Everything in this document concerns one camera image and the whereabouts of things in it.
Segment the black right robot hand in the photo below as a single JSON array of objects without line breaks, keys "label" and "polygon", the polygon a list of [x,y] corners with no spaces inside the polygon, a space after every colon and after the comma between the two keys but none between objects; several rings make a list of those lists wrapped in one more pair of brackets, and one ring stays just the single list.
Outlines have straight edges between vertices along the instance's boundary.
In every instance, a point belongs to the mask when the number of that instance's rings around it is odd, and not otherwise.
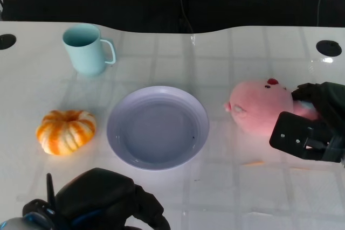
[{"label": "black right robot hand", "polygon": [[317,118],[280,113],[270,146],[304,160],[344,164],[344,85],[305,83],[292,98],[311,103]]}]

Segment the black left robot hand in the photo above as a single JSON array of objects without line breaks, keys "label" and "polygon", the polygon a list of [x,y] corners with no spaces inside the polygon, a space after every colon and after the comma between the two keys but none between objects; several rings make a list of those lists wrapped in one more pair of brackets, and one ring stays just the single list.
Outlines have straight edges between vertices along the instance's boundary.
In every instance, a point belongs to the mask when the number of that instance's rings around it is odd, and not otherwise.
[{"label": "black left robot hand", "polygon": [[119,173],[90,169],[55,195],[57,211],[70,229],[131,229],[126,224],[135,217],[152,229],[170,229],[164,208],[142,186]]}]

